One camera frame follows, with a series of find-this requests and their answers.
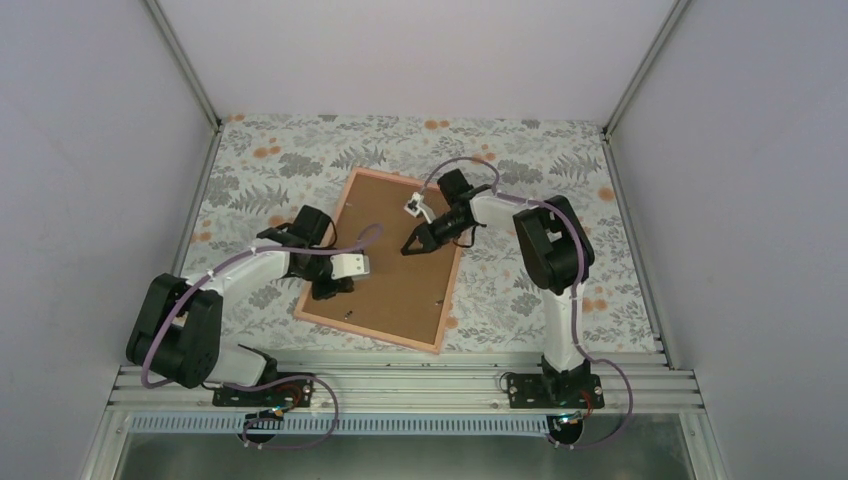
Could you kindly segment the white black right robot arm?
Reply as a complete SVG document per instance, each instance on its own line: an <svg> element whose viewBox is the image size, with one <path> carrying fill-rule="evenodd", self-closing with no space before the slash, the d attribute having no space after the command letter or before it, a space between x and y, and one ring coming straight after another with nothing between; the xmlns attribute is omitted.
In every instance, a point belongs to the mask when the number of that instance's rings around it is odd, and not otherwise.
<svg viewBox="0 0 848 480"><path fill-rule="evenodd" d="M542 293L545 342L541 391L555 407L578 397L589 380L591 361L582 342L582 301L594 250L568 199L530 200L471 186L454 169L438 180L448 211L436 215L424 191L411 195L404 210L420 223L401 248L404 256L432 253L477 227L513 231L524 270Z"/></svg>

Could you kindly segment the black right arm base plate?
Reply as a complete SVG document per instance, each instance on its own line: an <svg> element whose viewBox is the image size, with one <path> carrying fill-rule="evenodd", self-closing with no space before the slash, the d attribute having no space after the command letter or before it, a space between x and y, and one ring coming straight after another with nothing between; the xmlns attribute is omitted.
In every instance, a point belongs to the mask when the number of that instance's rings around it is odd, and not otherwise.
<svg viewBox="0 0 848 480"><path fill-rule="evenodd" d="M605 406L600 377L592 373L507 373L505 381L512 409L595 409Z"/></svg>

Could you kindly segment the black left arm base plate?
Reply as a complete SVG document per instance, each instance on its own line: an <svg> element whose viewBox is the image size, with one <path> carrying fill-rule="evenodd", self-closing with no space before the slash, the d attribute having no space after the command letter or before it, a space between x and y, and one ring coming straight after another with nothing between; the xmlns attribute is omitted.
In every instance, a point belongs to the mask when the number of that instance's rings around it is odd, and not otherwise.
<svg viewBox="0 0 848 480"><path fill-rule="evenodd" d="M212 405L254 409L305 408L311 403L314 379L308 373L278 372L251 391L222 386L213 390Z"/></svg>

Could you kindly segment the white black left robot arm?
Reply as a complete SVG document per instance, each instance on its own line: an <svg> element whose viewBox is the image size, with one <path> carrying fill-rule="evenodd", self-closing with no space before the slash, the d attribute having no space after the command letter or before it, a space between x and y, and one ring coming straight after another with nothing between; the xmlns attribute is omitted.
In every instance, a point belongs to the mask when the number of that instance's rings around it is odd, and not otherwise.
<svg viewBox="0 0 848 480"><path fill-rule="evenodd" d="M355 281L369 274L369 260L359 244L325 244L333 225L323 211L304 206L294 221L266 228L245 251L215 267L189 277L157 276L126 347L128 361L142 369L142 385L221 384L252 404L270 402L278 391L275 360L256 348L226 343L223 318L275 280L308 282L315 300L352 292Z"/></svg>

